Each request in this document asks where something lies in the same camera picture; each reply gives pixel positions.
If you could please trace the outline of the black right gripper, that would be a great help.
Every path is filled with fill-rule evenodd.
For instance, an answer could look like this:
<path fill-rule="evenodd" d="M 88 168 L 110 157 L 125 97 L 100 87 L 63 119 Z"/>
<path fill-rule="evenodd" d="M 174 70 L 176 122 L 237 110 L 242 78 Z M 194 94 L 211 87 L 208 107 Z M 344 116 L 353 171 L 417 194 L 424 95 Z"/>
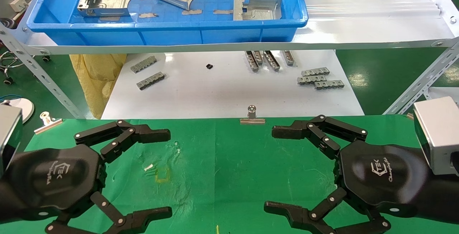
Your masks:
<path fill-rule="evenodd" d="M 383 234 L 391 224 L 380 213 L 459 221 L 455 174 L 435 175 L 419 148 L 353 142 L 338 154 L 337 188 L 313 210 L 273 201 L 264 211 L 285 216 L 293 229 L 312 234 Z M 343 200 L 369 221 L 333 229 L 324 218 Z"/>

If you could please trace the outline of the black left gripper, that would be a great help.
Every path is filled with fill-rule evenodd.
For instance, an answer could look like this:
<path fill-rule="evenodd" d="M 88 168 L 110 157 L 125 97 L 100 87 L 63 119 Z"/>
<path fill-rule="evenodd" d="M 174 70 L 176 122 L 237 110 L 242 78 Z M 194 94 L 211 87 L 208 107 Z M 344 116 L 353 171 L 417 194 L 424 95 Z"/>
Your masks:
<path fill-rule="evenodd" d="M 68 223 L 94 204 L 113 223 L 104 234 L 142 234 L 151 221 L 172 216 L 169 206 L 123 216 L 101 194 L 107 178 L 105 163 L 112 163 L 136 143 L 169 141 L 168 129 L 153 130 L 146 124 L 118 120 L 77 133 L 74 139 L 77 146 L 73 148 L 45 148 L 14 156 L 1 177 L 2 224 L 58 216 L 48 224 L 46 233 L 92 234 Z M 90 148 L 108 140 L 110 144 L 100 150 L 100 155 Z"/>

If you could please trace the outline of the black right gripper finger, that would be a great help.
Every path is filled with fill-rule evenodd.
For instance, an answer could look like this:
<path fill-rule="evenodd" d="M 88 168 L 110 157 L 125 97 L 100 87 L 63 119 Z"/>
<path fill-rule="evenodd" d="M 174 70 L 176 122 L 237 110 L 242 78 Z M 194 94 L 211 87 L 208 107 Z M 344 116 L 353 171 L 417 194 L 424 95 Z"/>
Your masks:
<path fill-rule="evenodd" d="M 308 139 L 328 159 L 338 159 L 341 149 L 329 136 L 348 142 L 365 141 L 367 131 L 334 118 L 318 115 L 309 121 L 295 120 L 290 126 L 274 126 L 271 135 L 275 139 Z"/>

